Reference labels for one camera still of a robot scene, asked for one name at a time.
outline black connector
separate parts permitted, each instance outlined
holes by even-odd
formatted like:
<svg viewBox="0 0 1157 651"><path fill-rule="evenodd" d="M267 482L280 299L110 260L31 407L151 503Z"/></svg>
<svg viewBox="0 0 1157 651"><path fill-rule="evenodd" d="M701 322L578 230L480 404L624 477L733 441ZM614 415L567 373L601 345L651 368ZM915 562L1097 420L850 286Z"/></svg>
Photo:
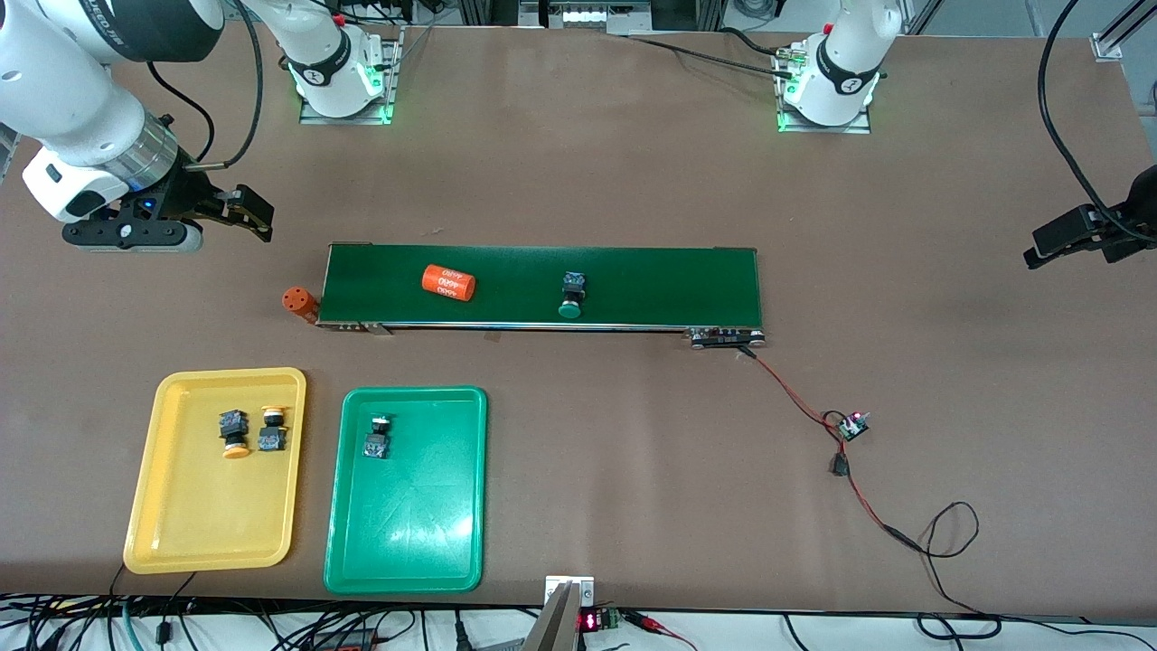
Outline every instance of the black connector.
<svg viewBox="0 0 1157 651"><path fill-rule="evenodd" d="M642 613L638 611L625 611L622 608L619 608L619 614L622 615L622 620L626 621L628 624L634 624L643 630L647 630L646 628L643 628Z"/></svg>
<svg viewBox="0 0 1157 651"><path fill-rule="evenodd" d="M163 645L170 639L172 639L172 624L169 622L161 622L156 624L156 643Z"/></svg>
<svg viewBox="0 0 1157 651"><path fill-rule="evenodd" d="M848 456L837 452L832 458L832 474L837 478L847 478L852 471L848 468Z"/></svg>
<svg viewBox="0 0 1157 651"><path fill-rule="evenodd" d="M455 651L474 651L474 645L470 643L470 636L466 635L466 624L462 623L462 612L454 612L454 632L458 636L458 645L455 646Z"/></svg>

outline green conveyor belt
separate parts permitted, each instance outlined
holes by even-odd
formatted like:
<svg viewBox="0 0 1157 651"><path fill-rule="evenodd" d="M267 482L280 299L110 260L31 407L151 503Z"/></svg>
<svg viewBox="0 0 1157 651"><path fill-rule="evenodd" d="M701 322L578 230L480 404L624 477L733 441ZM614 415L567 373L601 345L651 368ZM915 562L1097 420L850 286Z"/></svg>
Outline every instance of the green conveyor belt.
<svg viewBox="0 0 1157 651"><path fill-rule="evenodd" d="M422 289L428 264L477 278L473 298ZM587 275L582 315L565 318L562 275ZM322 324L559 331L760 330L753 249L596 246L330 247Z"/></svg>

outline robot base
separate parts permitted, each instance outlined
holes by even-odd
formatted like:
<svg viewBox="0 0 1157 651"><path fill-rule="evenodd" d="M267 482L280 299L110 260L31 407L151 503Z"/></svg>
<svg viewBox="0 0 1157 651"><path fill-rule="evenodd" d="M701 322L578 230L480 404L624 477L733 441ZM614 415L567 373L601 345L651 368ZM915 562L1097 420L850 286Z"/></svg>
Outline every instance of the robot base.
<svg viewBox="0 0 1157 651"><path fill-rule="evenodd" d="M815 58L815 47L809 50L806 40L791 44L790 49L783 52L784 58L771 57L772 68L787 71L795 75L794 79L775 77L775 124L781 133L871 133L871 121L869 119L868 106L871 104L871 90L868 90L868 101L860 113L847 124L827 126L817 124L803 116L799 109L784 101L787 95L794 95L797 80L801 73L808 67L808 60Z"/></svg>
<svg viewBox="0 0 1157 651"><path fill-rule="evenodd" d="M382 89L382 93L364 109L340 118L323 116L302 98L301 111L297 114L299 123L379 125L393 121L393 104L398 96L398 73L401 66L401 42L405 38L405 28L401 28L397 40L384 39L377 35L370 35L370 38L374 42L374 46L370 49L370 65L362 68L362 76L368 88L374 89L375 93Z"/></svg>

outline green tray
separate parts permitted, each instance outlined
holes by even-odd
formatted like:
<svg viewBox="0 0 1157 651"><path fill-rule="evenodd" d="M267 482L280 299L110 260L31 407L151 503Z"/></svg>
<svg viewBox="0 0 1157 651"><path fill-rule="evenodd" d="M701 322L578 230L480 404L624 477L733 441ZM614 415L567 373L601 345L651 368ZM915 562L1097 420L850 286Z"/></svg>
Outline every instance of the green tray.
<svg viewBox="0 0 1157 651"><path fill-rule="evenodd" d="M389 415L385 459L362 454ZM325 587L337 594L466 592L482 576L486 394L363 387L341 408Z"/></svg>
<svg viewBox="0 0 1157 651"><path fill-rule="evenodd" d="M477 278L470 301L422 289L428 264ZM559 315L562 275L587 275L582 316ZM685 332L762 327L754 249L330 245L319 325Z"/></svg>

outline metal bracket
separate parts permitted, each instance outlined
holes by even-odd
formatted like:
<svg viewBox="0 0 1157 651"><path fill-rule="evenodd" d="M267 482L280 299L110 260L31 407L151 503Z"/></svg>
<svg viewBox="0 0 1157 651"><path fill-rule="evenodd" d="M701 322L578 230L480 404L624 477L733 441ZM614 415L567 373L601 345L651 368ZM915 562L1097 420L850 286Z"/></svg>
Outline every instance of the metal bracket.
<svg viewBox="0 0 1157 651"><path fill-rule="evenodd" d="M583 608L590 608L595 606L595 577L570 577L566 575L550 576L546 577L546 589L543 597L543 604L551 600L551 595L554 591L559 589L559 584L573 583L578 584L578 594L582 598L580 606Z"/></svg>
<svg viewBox="0 0 1157 651"><path fill-rule="evenodd" d="M1092 53L1097 58L1097 62L1120 61L1123 58L1120 45L1108 45L1101 40L1101 35L1096 31L1089 43L1092 45Z"/></svg>
<svg viewBox="0 0 1157 651"><path fill-rule="evenodd" d="M8 165L12 164L12 156L19 143L20 133L0 123L0 183L3 183L3 177L8 173Z"/></svg>
<svg viewBox="0 0 1157 651"><path fill-rule="evenodd" d="M546 577L546 604L521 651L574 651L578 614L595 605L595 577Z"/></svg>
<svg viewBox="0 0 1157 651"><path fill-rule="evenodd" d="M363 81L374 88L382 88L382 94L356 113L339 118L323 116L302 98L299 123L379 125L393 121L393 105L398 98L398 73L401 67L401 43L406 36L406 28L401 28L397 40L383 39L376 34L367 36L370 38L370 57L362 68Z"/></svg>
<svg viewBox="0 0 1157 651"><path fill-rule="evenodd" d="M362 323L361 327L364 328L370 335L377 335L379 338L392 338L393 333L381 323Z"/></svg>
<svg viewBox="0 0 1157 651"><path fill-rule="evenodd" d="M767 346L762 331L747 328L692 328L687 331L691 350L737 349L750 347L761 349Z"/></svg>
<svg viewBox="0 0 1157 651"><path fill-rule="evenodd" d="M1098 61L1121 60L1121 44L1157 15L1157 0L1134 0L1105 29L1092 35L1092 51Z"/></svg>

